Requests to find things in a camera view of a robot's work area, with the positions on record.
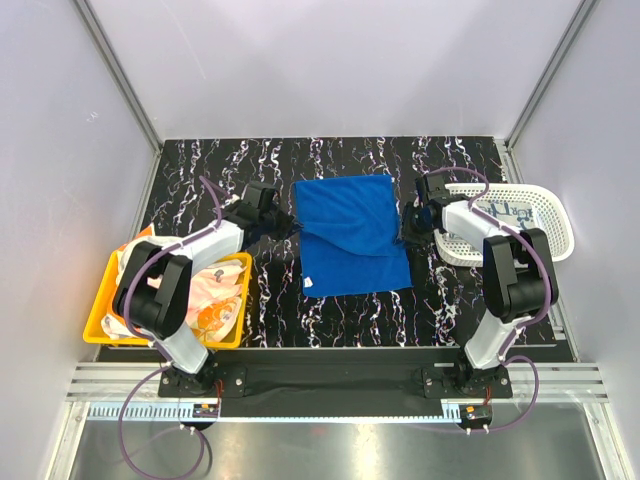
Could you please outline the blue patterned grey towel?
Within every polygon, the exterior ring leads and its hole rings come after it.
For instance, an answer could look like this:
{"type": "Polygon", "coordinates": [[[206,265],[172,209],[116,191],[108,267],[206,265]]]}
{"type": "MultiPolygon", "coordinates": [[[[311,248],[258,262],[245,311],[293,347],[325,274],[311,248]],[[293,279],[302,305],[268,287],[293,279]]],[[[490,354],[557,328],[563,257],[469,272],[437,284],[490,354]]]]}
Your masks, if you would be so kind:
{"type": "Polygon", "coordinates": [[[475,205],[485,213],[512,227],[530,229],[538,227],[538,217],[534,207],[527,202],[478,201],[475,205]]]}

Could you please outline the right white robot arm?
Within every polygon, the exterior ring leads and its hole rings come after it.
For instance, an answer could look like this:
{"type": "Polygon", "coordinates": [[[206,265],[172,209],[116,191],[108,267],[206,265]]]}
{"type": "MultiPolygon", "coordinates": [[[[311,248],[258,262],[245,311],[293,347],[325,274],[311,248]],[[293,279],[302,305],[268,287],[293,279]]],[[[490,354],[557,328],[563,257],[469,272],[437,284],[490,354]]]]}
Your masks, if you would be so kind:
{"type": "Polygon", "coordinates": [[[476,396],[499,379],[507,352],[520,334],[541,321],[557,301],[558,286],[546,233],[521,230],[475,206],[490,192],[454,194],[445,183],[449,167],[415,181],[417,198],[405,205],[398,240],[411,248],[434,235],[452,233],[482,254],[485,314],[449,370],[450,382],[466,396],[476,396]]]}

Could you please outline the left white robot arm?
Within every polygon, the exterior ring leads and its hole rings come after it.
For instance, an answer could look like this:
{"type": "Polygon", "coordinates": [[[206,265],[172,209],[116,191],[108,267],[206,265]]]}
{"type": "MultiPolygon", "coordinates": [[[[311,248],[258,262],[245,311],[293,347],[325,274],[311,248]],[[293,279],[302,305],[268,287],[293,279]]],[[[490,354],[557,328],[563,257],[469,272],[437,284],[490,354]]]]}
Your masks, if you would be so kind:
{"type": "Polygon", "coordinates": [[[135,245],[112,300],[129,332],[151,342],[196,396],[214,388],[216,372],[213,353],[185,323],[192,277],[263,236],[284,240],[299,229],[295,217],[282,210],[279,190],[271,184],[252,181],[224,207],[216,196],[221,188],[206,178],[201,181],[212,196],[214,220],[167,246],[150,240],[135,245]]]}

